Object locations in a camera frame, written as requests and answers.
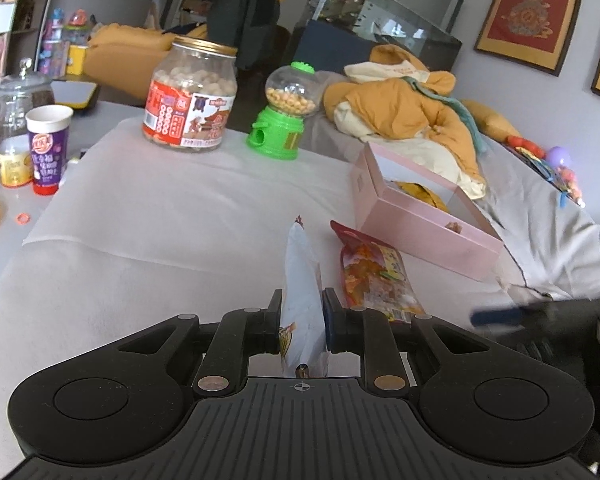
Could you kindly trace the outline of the plastic jar of biscuits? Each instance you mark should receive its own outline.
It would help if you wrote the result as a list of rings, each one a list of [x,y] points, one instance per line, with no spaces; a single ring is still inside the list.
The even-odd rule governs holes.
[[[181,151],[218,148],[237,93],[236,54],[209,40],[176,37],[152,74],[145,138]]]

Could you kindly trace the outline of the orange and cream blanket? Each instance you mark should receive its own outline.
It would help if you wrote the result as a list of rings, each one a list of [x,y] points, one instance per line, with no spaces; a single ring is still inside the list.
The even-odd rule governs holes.
[[[324,111],[335,127],[376,143],[459,186],[472,200],[486,196],[478,156],[486,150],[474,116],[452,97],[455,76],[432,72],[411,52],[382,44],[367,62],[344,68],[330,84]]]

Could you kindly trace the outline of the glass display tank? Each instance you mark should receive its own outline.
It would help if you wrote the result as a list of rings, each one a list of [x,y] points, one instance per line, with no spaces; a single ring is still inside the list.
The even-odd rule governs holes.
[[[452,70],[462,42],[452,34],[464,0],[308,0],[286,59],[341,73],[370,50],[394,44],[430,70]]]

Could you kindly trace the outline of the red snack packet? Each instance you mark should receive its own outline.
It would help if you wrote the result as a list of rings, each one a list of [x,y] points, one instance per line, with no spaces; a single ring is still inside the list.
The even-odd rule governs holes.
[[[396,248],[335,220],[330,227],[342,244],[340,266],[349,309],[377,310],[399,323],[425,314]]]

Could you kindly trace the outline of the yellow snack packet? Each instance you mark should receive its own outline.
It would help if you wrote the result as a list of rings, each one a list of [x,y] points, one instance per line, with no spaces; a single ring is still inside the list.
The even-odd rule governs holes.
[[[402,181],[393,181],[393,184],[402,193],[416,198],[416,200],[420,200],[421,202],[444,212],[449,211],[442,198],[438,194],[430,191],[426,186],[419,183]]]

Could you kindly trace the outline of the colourful toy pile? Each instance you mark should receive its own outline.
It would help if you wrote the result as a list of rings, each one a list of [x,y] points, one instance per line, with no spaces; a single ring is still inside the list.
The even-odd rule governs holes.
[[[543,150],[521,136],[508,136],[504,145],[523,162],[536,171],[545,181],[550,182],[560,192],[559,203],[564,206],[569,198],[578,207],[584,208],[585,201],[576,173],[568,167],[570,156],[564,148],[555,146]]]

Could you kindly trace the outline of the green gumball dispenser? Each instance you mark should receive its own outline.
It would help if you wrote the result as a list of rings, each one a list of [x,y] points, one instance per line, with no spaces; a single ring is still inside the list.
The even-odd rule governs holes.
[[[268,76],[264,95],[268,104],[252,124],[247,145],[269,158],[295,160],[304,120],[321,104],[323,85],[310,64],[296,61]]]

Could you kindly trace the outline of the pink cardboard box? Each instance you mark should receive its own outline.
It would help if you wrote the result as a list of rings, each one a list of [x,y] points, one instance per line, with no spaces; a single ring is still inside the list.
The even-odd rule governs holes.
[[[438,194],[444,212],[402,193],[393,181]],[[355,229],[435,266],[481,281],[504,244],[464,191],[449,180],[377,144],[367,144],[351,169]]]

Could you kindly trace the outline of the white snack packet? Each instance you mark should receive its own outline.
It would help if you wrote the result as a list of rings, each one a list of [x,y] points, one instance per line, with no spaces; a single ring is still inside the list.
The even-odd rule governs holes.
[[[279,347],[286,377],[326,377],[328,353],[322,274],[300,216],[291,226],[285,256]]]

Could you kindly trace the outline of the framed red wall picture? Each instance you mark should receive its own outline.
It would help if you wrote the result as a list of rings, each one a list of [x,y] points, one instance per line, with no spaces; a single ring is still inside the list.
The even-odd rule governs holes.
[[[475,50],[557,77],[581,0],[492,0]]]

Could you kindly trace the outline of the yellow cup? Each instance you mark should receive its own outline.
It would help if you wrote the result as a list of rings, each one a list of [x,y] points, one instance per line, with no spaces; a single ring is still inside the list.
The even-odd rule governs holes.
[[[33,180],[33,164],[26,134],[0,142],[0,181],[5,188],[21,188]]]

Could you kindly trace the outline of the dark jacket on stand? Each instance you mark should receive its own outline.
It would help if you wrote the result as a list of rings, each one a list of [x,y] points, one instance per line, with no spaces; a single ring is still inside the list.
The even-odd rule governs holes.
[[[238,70],[271,54],[279,19],[278,0],[204,0],[209,3],[207,39],[237,50]]]

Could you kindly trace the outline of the purple paper cup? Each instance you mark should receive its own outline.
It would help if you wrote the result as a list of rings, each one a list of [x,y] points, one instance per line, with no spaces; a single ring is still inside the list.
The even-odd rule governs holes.
[[[72,116],[73,109],[60,104],[35,107],[26,114],[35,194],[49,196],[60,188]]]

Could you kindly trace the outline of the grey sofa cover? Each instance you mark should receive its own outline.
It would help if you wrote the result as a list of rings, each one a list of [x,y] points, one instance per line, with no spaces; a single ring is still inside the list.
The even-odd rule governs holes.
[[[482,136],[486,151],[478,155],[486,180],[486,196],[475,200],[482,214],[498,232],[509,256],[496,268],[505,290],[525,287],[554,299],[600,296],[600,226],[571,200],[560,206],[560,194],[550,183],[525,165],[504,145]],[[443,146],[415,139],[363,140],[340,132],[327,117],[324,106],[306,121],[300,148],[355,162],[363,142],[379,142],[398,155],[460,184],[460,167]]]

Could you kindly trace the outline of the small glass jar with lid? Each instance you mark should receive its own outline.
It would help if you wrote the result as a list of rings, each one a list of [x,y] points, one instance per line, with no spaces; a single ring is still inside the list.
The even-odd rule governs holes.
[[[30,58],[22,58],[18,73],[0,79],[0,142],[27,132],[27,112],[54,103],[50,78],[36,72]]]

